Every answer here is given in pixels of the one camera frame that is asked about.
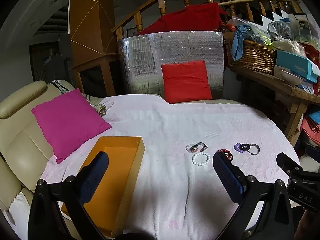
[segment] pink pillow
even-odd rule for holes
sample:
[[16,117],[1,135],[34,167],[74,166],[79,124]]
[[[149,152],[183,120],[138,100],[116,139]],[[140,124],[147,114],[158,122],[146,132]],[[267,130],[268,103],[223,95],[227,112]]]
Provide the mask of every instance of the pink pillow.
[[57,96],[31,110],[57,164],[84,142],[111,128],[88,103],[79,89]]

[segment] white blanket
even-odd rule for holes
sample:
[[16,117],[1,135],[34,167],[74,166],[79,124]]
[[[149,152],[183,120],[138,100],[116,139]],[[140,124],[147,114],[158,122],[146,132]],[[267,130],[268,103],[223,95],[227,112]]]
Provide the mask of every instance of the white blanket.
[[[141,136],[143,156],[125,232],[144,231],[156,239],[212,240],[218,236],[237,208],[212,162],[192,163],[186,145],[204,142],[211,157],[220,148],[229,149],[245,175],[274,183],[288,176],[276,165],[276,156],[298,157],[276,125],[261,112],[233,104],[170,105],[153,95],[124,95],[103,99],[110,107],[103,117],[112,128],[85,142],[59,165],[48,161],[41,176],[48,183],[76,175],[100,136]],[[257,155],[239,153],[236,143],[260,146]],[[255,224],[261,205],[248,226]]]

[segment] wooden stair railing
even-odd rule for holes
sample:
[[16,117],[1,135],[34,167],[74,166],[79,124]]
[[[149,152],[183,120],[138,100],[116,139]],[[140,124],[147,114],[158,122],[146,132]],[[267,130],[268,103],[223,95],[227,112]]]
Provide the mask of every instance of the wooden stair railing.
[[[190,0],[183,0],[183,1],[184,1],[185,6],[190,5]],[[259,3],[260,13],[264,16],[266,15],[266,11],[265,11],[265,8],[263,6],[262,1],[268,1],[270,10],[272,12],[276,12],[273,1],[277,3],[278,8],[285,10],[286,12],[289,12],[289,10],[290,10],[289,4],[292,6],[295,13],[302,12],[297,0],[227,0],[225,2],[220,2],[219,6],[229,6],[230,15],[231,15],[231,17],[234,17],[234,16],[236,16],[236,10],[234,8],[234,5],[240,4],[240,3],[245,3],[247,18],[250,21],[253,21],[252,11],[251,11],[250,5],[249,5],[249,2],[252,2],[252,1]],[[112,33],[116,34],[117,40],[124,38],[123,27],[128,22],[130,22],[132,19],[134,19],[134,23],[137,27],[138,33],[141,32],[143,30],[141,13],[155,3],[158,3],[160,14],[161,14],[161,16],[164,16],[166,14],[165,0],[149,0],[149,1],[145,2],[140,7],[138,7],[135,11],[128,14],[118,25],[116,25],[112,29]]]

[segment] orange column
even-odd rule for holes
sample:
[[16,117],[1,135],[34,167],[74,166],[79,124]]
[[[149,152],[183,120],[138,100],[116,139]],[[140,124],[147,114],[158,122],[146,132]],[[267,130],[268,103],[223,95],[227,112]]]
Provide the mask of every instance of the orange column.
[[117,51],[113,0],[70,0],[74,67]]

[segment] white bead bracelet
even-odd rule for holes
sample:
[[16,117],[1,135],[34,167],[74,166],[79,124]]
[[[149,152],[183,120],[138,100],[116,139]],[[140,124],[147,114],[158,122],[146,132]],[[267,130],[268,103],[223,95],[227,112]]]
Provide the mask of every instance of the white bead bracelet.
[[[206,160],[205,162],[203,162],[203,163],[197,163],[197,162],[196,162],[196,157],[197,157],[198,155],[205,155],[205,156],[207,156],[207,160]],[[197,166],[207,165],[207,164],[209,163],[209,161],[210,161],[210,155],[209,155],[208,153],[204,153],[204,152],[195,153],[195,154],[193,155],[193,157],[192,157],[192,163],[193,163],[194,165],[197,165]]]

